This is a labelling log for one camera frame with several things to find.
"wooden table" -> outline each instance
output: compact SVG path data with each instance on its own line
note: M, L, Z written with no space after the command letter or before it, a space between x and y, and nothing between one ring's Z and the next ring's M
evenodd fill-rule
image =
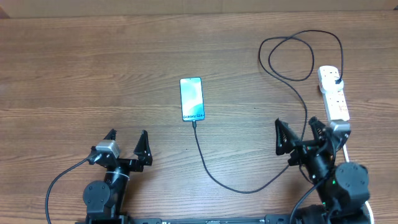
M192 125L181 119L179 80L203 79L206 120L198 123L198 137L210 172L230 187L256 189L287 164L288 156L275 155L274 120L300 134L304 117L294 92L259 67L258 47L265 38L304 29L327 30L343 42L350 156L369 169L376 221L395 223L397 27L394 11L0 20L0 223L45 223L50 182L111 128L127 158L141 130L149 132L153 166L131 175L124 204L134 217L290 213L310 188L297 167L251 195L207 176ZM340 67L332 37L301 38L315 51L315 69ZM264 58L276 43L264 46ZM304 77L310 51L291 41L272 61L283 75ZM292 84L309 117L326 121L316 72ZM308 129L305 137L311 136ZM50 197L53 223L82 221L83 189L104 172L85 164L62 177ZM305 205L312 203L320 203L317 194Z

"white power strip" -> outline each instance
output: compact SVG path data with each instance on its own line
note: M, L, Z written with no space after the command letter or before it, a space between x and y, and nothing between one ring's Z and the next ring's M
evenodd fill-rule
M349 120L348 108L346 99L343 93L344 82L343 80L336 84L336 80L340 78L338 69L333 66L325 65L318 69L319 88L323 95L323 102L325 104L326 115L328 122L333 120L342 119ZM346 145L343 146L343 152L346 162L349 162L348 151ZM374 224L374 216L372 208L368 201L365 202L368 209L370 222Z

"power outlet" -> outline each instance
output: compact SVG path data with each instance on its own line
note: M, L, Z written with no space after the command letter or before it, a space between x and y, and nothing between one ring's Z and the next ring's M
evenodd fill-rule
M325 65L318 69L319 87L325 103L328 121L342 119L349 120L346 99L343 92L344 82L336 84L340 74L333 66Z

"smartphone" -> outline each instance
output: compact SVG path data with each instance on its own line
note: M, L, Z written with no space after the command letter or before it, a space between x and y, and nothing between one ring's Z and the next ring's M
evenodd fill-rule
M183 78L180 80L181 107L183 121L200 121L205 119L205 105L201 78Z

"blue phone screen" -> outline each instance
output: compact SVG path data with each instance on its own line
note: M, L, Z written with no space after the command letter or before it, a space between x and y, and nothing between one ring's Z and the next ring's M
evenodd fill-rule
M201 78L183 78L180 80L183 121L205 119Z

